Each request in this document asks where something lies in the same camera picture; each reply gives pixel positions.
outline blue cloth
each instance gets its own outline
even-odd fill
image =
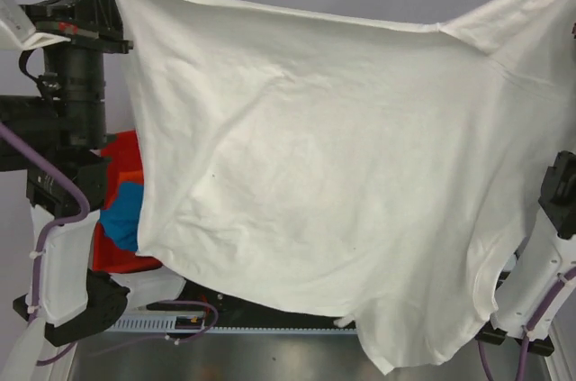
[[[124,250],[138,250],[138,221],[144,199],[144,186],[125,182],[118,188],[118,195],[108,210],[100,212],[104,234]]]

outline black mount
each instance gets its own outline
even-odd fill
[[[104,206],[108,160],[93,153],[111,140],[104,112],[104,53],[126,54],[122,19],[114,0],[46,0],[24,5],[37,31],[69,41],[43,49],[44,74],[27,70],[31,51],[20,57],[22,73],[34,81],[40,97],[0,95],[0,121],[62,171],[88,198],[91,211]],[[36,168],[0,139],[0,172],[28,171],[26,196],[55,217],[79,212],[77,201],[51,176]],[[110,328],[124,312],[129,289],[105,273],[88,270],[87,308],[59,326],[47,324],[45,337],[53,345],[83,339]],[[28,318],[25,296],[13,307]]]
[[[76,318],[54,327],[47,323],[44,337],[55,347],[76,342],[88,336],[108,330],[126,310],[130,289],[119,286],[103,271],[88,270],[86,276],[88,306]],[[28,321],[26,295],[13,301],[14,310]]]

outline metal table surface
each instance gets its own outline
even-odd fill
[[[103,333],[78,346],[69,381],[485,381],[475,342],[442,366],[396,369],[383,376],[355,335],[207,334],[175,346],[149,340],[99,357],[90,353],[134,339]],[[512,381],[519,346],[487,345],[492,374]],[[525,381],[548,381],[542,358],[530,356]]]

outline white t-shirt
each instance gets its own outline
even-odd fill
[[[384,373],[446,361],[489,320],[546,167],[576,141],[576,0],[434,25],[116,1],[135,43],[141,255],[355,320]]]

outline black bracket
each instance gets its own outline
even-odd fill
[[[74,319],[54,327],[46,324],[45,338],[55,347],[76,342],[96,333],[108,330],[122,316],[128,304],[130,289],[118,285],[104,272],[88,270],[86,277],[88,306]],[[13,301],[14,310],[28,321],[26,295]]]
[[[104,53],[128,53],[115,0],[46,0],[22,9],[41,32],[69,37],[70,44]]]
[[[492,345],[501,345],[506,339],[506,332],[501,329],[495,329],[490,322],[486,322],[484,326],[478,331],[475,339],[480,342],[490,343]],[[518,345],[522,344],[522,340],[516,339]],[[536,354],[537,356],[550,357],[554,353],[554,344],[550,337],[543,340],[532,340],[528,344],[528,352]]]

